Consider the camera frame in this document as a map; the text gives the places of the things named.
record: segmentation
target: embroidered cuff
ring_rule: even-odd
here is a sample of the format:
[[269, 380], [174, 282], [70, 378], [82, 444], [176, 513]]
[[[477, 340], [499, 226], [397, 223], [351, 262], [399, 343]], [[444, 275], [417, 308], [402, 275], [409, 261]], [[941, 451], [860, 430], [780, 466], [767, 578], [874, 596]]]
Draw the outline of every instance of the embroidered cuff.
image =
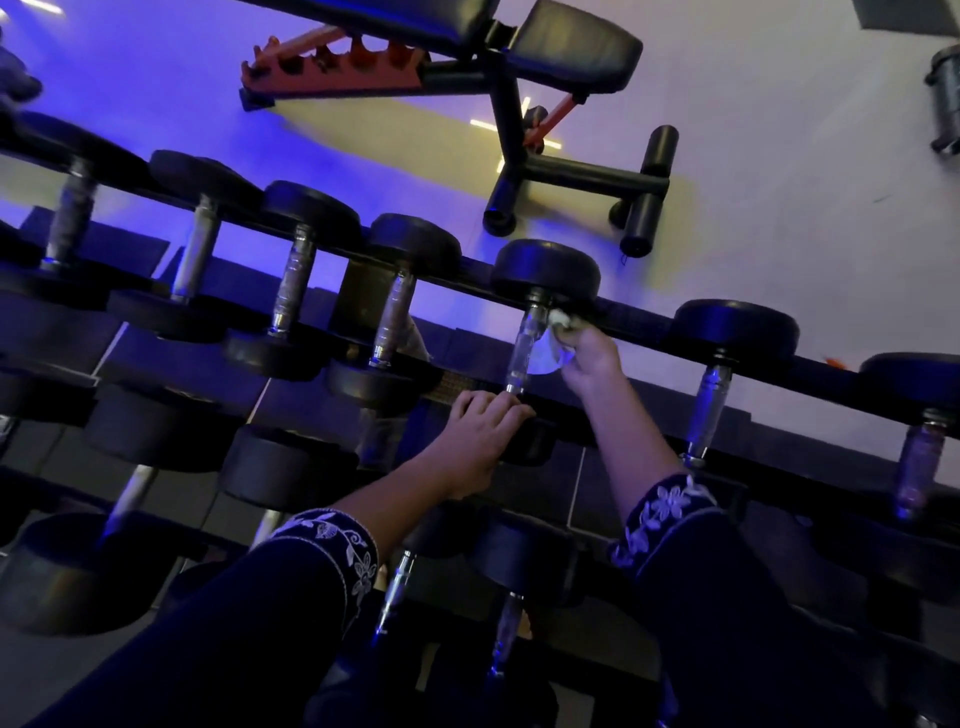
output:
[[724, 513], [710, 491], [695, 483], [693, 475], [671, 475], [636, 505], [623, 539], [611, 547], [610, 560], [636, 579], [677, 528], [707, 513]]
[[343, 631], [346, 632], [359, 614], [360, 604], [370, 592], [379, 567], [376, 543], [370, 533], [346, 513], [315, 508], [294, 516], [264, 543], [283, 539], [315, 546], [340, 573], [344, 585]]

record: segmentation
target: person's right hand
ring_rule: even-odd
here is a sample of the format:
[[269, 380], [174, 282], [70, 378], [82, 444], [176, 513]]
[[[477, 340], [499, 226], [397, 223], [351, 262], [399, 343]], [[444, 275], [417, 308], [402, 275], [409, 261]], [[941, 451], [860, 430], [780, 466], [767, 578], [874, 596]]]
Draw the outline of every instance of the person's right hand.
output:
[[576, 355], [561, 369], [561, 375], [573, 393], [581, 400], [597, 386], [623, 377], [620, 352], [613, 340], [599, 328], [556, 329], [561, 343], [571, 347]]

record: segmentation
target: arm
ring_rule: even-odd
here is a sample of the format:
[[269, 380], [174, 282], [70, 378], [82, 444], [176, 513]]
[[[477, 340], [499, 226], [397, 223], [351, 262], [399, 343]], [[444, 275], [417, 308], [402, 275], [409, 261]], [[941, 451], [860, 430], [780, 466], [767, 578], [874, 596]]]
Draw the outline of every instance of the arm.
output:
[[441, 500], [487, 488], [531, 416], [512, 395], [463, 393], [420, 455], [332, 508], [295, 516], [29, 725], [299, 726], [378, 556]]
[[882, 726], [864, 685], [821, 649], [710, 493], [680, 465], [596, 328], [560, 334], [625, 524], [612, 559], [693, 725]]

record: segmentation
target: hand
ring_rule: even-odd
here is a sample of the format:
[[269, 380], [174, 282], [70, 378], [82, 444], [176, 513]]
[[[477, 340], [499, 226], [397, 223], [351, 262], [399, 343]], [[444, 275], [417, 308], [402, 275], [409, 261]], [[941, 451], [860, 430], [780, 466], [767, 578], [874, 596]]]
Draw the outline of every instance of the hand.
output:
[[561, 375], [573, 393], [585, 400], [597, 386], [623, 378], [620, 352], [616, 344], [599, 328], [555, 330], [557, 339], [576, 352], [563, 367]]
[[535, 415], [508, 392], [461, 392], [444, 431], [420, 457], [449, 484], [448, 497], [480, 493], [490, 487], [493, 469], [516, 431]]

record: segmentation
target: adjustable weight bench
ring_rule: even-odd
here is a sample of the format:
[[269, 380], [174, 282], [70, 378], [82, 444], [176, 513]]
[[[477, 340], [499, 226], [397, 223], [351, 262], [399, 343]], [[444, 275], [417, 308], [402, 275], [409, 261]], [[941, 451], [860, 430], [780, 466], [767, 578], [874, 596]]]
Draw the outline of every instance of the adjustable weight bench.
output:
[[[254, 4], [326, 23], [286, 42], [271, 37], [244, 61], [245, 110], [276, 99], [355, 96], [445, 96], [488, 93], [504, 165], [484, 212], [497, 236], [516, 227], [517, 192], [526, 180], [618, 198], [610, 222], [622, 229], [620, 250], [643, 257], [653, 248], [679, 134], [670, 126], [650, 136], [640, 172], [542, 157], [544, 137], [590, 94], [626, 87], [643, 44], [608, 20], [556, 0], [537, 0], [511, 27], [493, 19], [499, 0], [252, 0]], [[363, 35], [388, 40], [368, 50]], [[351, 38], [350, 50], [327, 45]], [[452, 61], [433, 61], [430, 54]], [[566, 91], [552, 111], [521, 113], [517, 79]]]

